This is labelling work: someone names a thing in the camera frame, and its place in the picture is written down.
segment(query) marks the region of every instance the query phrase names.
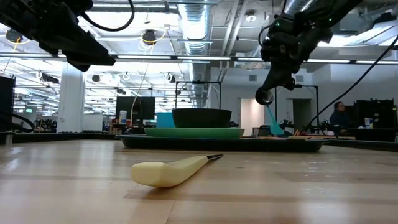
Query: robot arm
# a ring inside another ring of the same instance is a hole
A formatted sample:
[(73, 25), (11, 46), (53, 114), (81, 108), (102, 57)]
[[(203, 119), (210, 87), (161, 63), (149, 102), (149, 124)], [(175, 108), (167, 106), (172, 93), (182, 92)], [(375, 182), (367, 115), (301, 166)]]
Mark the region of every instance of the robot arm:
[(92, 0), (2, 0), (0, 22), (23, 36), (36, 40), (52, 55), (59, 50), (81, 71), (90, 65), (113, 65), (115, 59), (77, 17), (93, 7)]
[(293, 90), (295, 80), (292, 73), (300, 70), (312, 51), (321, 41), (329, 42), (330, 30), (363, 0), (318, 0), (308, 9), (294, 16), (282, 13), (271, 24), (262, 43), (261, 58), (271, 62), (269, 74), (257, 92), (256, 100), (269, 105), (274, 98), (270, 90), (283, 86)]

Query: computer monitor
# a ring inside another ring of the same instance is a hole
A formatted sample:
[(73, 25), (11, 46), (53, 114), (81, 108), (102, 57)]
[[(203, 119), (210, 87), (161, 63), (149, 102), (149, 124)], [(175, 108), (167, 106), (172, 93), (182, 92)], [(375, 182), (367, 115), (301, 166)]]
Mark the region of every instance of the computer monitor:
[[(119, 119), (120, 111), (127, 111), (127, 119), (130, 119), (134, 98), (135, 96), (118, 96), (116, 98), (116, 119)], [(137, 97), (132, 116), (135, 121), (155, 119), (155, 97)]]

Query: black tray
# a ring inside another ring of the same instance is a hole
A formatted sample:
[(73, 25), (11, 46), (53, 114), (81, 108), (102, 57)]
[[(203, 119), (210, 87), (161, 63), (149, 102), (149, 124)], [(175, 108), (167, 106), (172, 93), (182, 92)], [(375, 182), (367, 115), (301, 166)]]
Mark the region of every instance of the black tray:
[(146, 135), (120, 135), (129, 149), (169, 149), (193, 151), (318, 152), (324, 140), (303, 139), (200, 139), (157, 138)]

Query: teal object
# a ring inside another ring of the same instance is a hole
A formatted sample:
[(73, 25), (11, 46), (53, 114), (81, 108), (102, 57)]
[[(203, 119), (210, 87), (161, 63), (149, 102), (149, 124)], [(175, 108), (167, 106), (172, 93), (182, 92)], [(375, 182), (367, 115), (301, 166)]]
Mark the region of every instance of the teal object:
[(282, 128), (280, 128), (278, 122), (276, 121), (276, 119), (274, 118), (274, 115), (272, 114), (271, 109), (269, 108), (269, 106), (267, 106), (267, 110), (268, 110), (268, 114), (271, 117), (271, 134), (277, 136), (277, 135), (283, 135), (284, 134), (284, 130), (282, 130)]
[(145, 128), (147, 136), (162, 138), (239, 139), (238, 128)]
[(175, 128), (173, 114), (170, 113), (157, 113), (156, 127), (158, 128)]

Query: black bowl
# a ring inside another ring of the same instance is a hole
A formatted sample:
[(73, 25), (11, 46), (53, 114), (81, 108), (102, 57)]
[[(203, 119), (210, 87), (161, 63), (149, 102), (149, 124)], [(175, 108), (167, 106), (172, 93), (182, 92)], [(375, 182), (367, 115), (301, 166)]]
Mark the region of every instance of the black bowl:
[(176, 128), (228, 128), (232, 112), (206, 108), (172, 110)]

